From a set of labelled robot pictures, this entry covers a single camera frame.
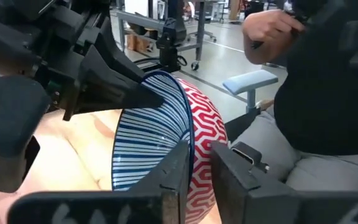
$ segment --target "red geometric pattern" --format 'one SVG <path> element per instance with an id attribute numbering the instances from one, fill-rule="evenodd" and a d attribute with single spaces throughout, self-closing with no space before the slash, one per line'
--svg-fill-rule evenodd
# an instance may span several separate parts
<path id="1" fill-rule="evenodd" d="M 211 181 L 211 141 L 227 144 L 226 130 L 219 111 L 194 85 L 179 79 L 193 113 L 195 157 L 187 195 L 186 224 L 198 224 L 215 205 Z"/>

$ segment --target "robotic arm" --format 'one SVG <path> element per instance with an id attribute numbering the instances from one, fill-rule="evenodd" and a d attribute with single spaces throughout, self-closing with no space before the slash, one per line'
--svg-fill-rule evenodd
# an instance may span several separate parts
<path id="1" fill-rule="evenodd" d="M 109 4 L 0 0 L 0 191 L 22 183 L 45 112 L 63 109 L 69 121 L 78 113 L 162 104 L 116 46 Z"/>

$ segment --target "blue rim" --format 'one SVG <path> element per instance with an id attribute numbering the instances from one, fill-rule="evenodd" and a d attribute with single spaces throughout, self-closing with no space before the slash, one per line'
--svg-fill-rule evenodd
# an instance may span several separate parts
<path id="1" fill-rule="evenodd" d="M 187 115 L 189 116 L 188 119 L 189 119 L 189 125 L 190 125 L 190 130 L 191 130 L 190 131 L 190 151 L 189 151 L 189 183 L 188 183 L 188 186 L 190 186 L 191 178 L 193 177 L 194 156 L 195 156 L 194 123 L 193 123 L 193 113 L 191 112 L 190 102 L 189 102 L 189 99 L 187 98 L 185 89 L 182 87 L 182 85 L 179 83 L 179 81 L 176 78 L 174 78 L 173 75 L 169 74 L 168 72 L 152 71 L 152 72 L 146 73 L 146 75 L 142 79 L 142 83 L 146 79 L 148 79 L 154 75 L 162 75 L 162 76 L 165 76 L 165 77 L 168 77 L 169 79 L 171 79 L 176 84 L 176 86 L 179 88 L 179 90 L 181 91 L 181 94 L 184 97 L 185 102 L 186 102 L 186 112 L 187 112 Z M 121 117 L 123 114 L 124 114 L 123 112 L 120 114 L 118 123 L 121 120 Z M 116 145 L 116 138 L 117 138 L 117 134 L 114 137 L 114 144 L 112 145 L 112 149 L 113 149 L 112 156 L 111 156 L 112 158 L 114 156 L 114 147 Z M 112 190 L 114 190 L 112 180 L 111 180 L 111 187 L 112 187 Z"/>

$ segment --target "tan table surface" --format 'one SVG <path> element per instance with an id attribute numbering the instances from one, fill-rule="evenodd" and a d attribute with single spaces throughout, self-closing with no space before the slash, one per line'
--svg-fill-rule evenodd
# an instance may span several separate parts
<path id="1" fill-rule="evenodd" d="M 0 193 L 0 224 L 19 197 L 39 191 L 111 189 L 111 154 L 119 110 L 74 116 L 62 121 L 62 111 L 45 115 L 35 136 L 41 150 L 20 189 Z M 200 224 L 220 224 L 218 208 Z"/>

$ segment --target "gray pants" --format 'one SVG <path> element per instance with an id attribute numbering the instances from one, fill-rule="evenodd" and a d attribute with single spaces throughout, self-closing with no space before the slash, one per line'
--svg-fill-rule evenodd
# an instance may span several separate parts
<path id="1" fill-rule="evenodd" d="M 292 148 L 277 128 L 273 106 L 256 117 L 236 141 L 262 153 L 269 175 L 295 190 L 358 191 L 358 155 L 322 156 Z"/>

